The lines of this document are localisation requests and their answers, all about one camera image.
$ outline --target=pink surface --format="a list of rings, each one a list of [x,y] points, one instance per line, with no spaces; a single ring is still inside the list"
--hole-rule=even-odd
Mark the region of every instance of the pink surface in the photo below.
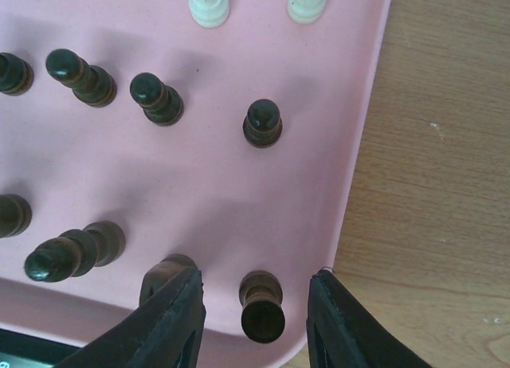
[[[230,0],[203,29],[187,0],[2,0],[0,51],[34,69],[23,96],[0,96],[0,192],[33,207],[32,225],[0,242],[0,327],[83,345],[137,307],[143,274],[171,253],[203,272],[200,367],[281,366],[303,345],[308,281],[332,265],[390,0],[328,0],[297,25],[287,0]],[[69,48],[117,80],[110,106],[88,108],[45,71]],[[128,86],[153,72],[182,95],[173,127],[150,123]],[[284,132],[251,147],[241,125],[260,98]],[[23,273],[41,242],[98,219],[127,234],[118,261],[35,284]],[[274,274],[287,319],[276,342],[241,329],[238,288]]]

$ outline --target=chess piece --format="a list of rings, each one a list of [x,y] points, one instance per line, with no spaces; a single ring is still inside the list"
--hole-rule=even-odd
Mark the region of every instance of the chess piece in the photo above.
[[[172,280],[185,267],[197,268],[196,264],[187,256],[174,254],[163,259],[151,268],[143,277],[140,289],[139,305],[151,298],[162,286]]]
[[[25,260],[25,274],[31,280],[43,282],[82,276],[92,267],[112,263],[124,246],[124,232],[118,225],[110,221],[95,222],[83,230],[69,230],[38,245]]]
[[[310,24],[320,18],[326,8],[326,0],[288,0],[290,18],[300,24]]]
[[[30,65],[12,53],[0,53],[0,92],[18,96],[30,89],[33,70]]]
[[[101,67],[88,65],[68,49],[55,49],[46,58],[49,75],[73,90],[78,100],[91,107],[110,104],[117,93],[113,78]]]
[[[32,220],[29,203],[18,195],[0,195],[0,238],[23,233]]]
[[[190,12],[202,27],[216,28],[229,17],[229,0],[190,0]]]
[[[255,147],[270,147],[281,136],[280,110],[271,100],[257,100],[248,108],[242,130]]]
[[[135,76],[129,92],[145,116],[156,125],[173,125],[182,116],[184,103],[181,96],[152,73]]]
[[[283,292],[277,278],[265,271],[254,271],[241,282],[242,330],[257,343],[272,343],[285,329],[281,309]]]

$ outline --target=wooden table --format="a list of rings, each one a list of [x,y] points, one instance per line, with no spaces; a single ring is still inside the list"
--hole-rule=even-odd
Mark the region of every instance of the wooden table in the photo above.
[[[510,366],[510,0],[393,0],[335,274],[432,366]]]

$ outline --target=wooden surface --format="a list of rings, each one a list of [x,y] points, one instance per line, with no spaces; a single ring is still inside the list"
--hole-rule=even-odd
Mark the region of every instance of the wooden surface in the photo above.
[[[510,0],[393,0],[336,276],[432,366],[510,367],[509,219]]]

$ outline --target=white pawn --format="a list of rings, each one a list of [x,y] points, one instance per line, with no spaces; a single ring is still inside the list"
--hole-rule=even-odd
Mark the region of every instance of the white pawn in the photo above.
[[[326,0],[288,0],[290,18],[300,24],[310,24],[320,18],[326,8]]]
[[[215,28],[229,17],[229,0],[190,0],[190,11],[199,25]]]

